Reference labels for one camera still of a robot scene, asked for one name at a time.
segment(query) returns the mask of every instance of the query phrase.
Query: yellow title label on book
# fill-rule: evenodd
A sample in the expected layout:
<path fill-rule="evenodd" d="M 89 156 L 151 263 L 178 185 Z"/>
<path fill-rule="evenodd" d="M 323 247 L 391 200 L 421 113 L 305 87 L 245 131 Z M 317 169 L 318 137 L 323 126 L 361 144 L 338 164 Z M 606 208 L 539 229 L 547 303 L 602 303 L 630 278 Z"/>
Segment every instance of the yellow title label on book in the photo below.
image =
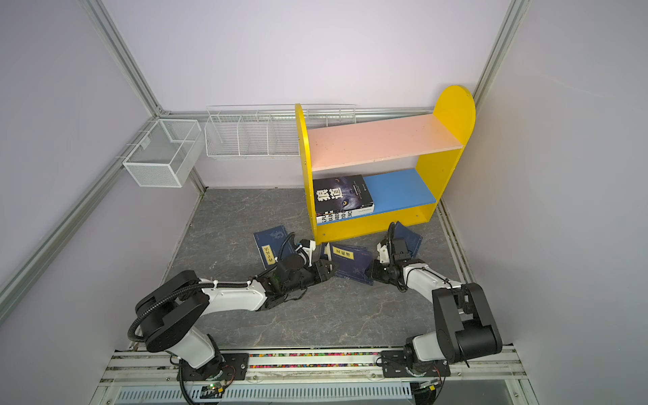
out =
<path fill-rule="evenodd" d="M 272 253 L 270 245 L 261 246 L 261 249 L 263 249 L 263 254 L 266 256 L 266 262 L 268 264 L 275 264 L 275 255 Z"/>
<path fill-rule="evenodd" d="M 336 248 L 335 246 L 333 246 L 333 254 L 338 255 L 338 256 L 342 256 L 342 257 L 346 257 L 347 259 L 353 260 L 353 252 L 352 251 L 342 250 L 340 248 Z"/>

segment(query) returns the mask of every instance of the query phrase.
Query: yellow side panel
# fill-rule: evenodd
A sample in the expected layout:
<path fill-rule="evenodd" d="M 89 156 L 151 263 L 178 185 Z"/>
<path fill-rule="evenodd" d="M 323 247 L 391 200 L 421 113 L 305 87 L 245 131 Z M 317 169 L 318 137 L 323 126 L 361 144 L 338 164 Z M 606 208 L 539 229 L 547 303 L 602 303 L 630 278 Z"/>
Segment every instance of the yellow side panel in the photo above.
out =
<path fill-rule="evenodd" d="M 359 216 L 351 220 L 333 222 L 317 227 L 315 242 L 318 244 L 333 242 L 370 233 L 386 231 L 391 222 L 400 221 L 405 226 L 422 224 L 430 220 L 436 204 L 422 205 L 420 207 L 400 209 L 390 213 L 378 215 Z"/>
<path fill-rule="evenodd" d="M 419 157 L 416 171 L 439 201 L 475 128 L 475 102 L 467 88 L 450 86 L 439 96 L 433 114 L 464 146 Z"/>
<path fill-rule="evenodd" d="M 310 226 L 313 229 L 313 236 L 317 240 L 317 225 L 315 217 L 315 192 L 313 190 L 313 172 L 310 166 L 310 146 L 308 145 L 308 132 L 306 131 L 306 120 L 304 111 L 300 104 L 295 104 L 295 116 L 297 118 L 297 134 L 299 136 L 299 157 L 301 159 L 301 171 L 304 175 L 304 190 L 306 191 L 306 207 Z"/>

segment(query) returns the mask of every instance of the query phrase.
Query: wire basket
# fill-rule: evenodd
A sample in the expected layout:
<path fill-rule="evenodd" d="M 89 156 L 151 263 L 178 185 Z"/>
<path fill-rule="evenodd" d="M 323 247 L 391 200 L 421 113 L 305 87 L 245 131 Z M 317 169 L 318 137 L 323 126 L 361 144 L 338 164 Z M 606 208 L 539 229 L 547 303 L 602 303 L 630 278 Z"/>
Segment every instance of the wire basket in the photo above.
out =
<path fill-rule="evenodd" d="M 182 187 L 202 152 L 196 120 L 159 119 L 124 160 L 141 187 Z"/>
<path fill-rule="evenodd" d="M 308 129 L 354 124 L 352 105 L 303 105 Z M 299 156 L 295 106 L 208 107 L 207 156 L 214 159 Z"/>

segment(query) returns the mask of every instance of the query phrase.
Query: book spine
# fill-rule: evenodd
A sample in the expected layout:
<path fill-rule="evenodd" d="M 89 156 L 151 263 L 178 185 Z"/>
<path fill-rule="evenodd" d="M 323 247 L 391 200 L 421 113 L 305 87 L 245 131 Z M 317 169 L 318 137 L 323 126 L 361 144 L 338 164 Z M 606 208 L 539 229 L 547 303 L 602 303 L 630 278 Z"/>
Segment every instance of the book spine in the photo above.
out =
<path fill-rule="evenodd" d="M 326 224 L 327 222 L 346 220 L 349 218 L 355 218 L 360 215 L 371 214 L 373 212 L 373 207 L 374 205 L 372 204 L 369 207 L 351 209 L 349 211 L 342 211 L 340 213 L 331 213 L 331 214 L 317 216 L 316 222 L 318 224 Z"/>

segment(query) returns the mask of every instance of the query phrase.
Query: bookshelf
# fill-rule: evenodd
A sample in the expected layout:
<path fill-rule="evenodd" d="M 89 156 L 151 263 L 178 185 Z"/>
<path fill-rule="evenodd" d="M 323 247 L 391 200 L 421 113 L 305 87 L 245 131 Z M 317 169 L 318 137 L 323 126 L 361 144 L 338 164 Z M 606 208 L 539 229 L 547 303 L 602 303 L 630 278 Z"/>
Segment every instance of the bookshelf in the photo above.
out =
<path fill-rule="evenodd" d="M 385 231 L 390 222 L 429 221 L 475 124 L 474 101 L 463 86 L 445 89 L 433 114 L 310 131 L 301 105 L 295 105 L 295 114 L 308 215 L 318 244 Z M 373 213 L 317 225 L 314 172 L 411 156 L 419 156 L 414 169 L 365 177 Z"/>

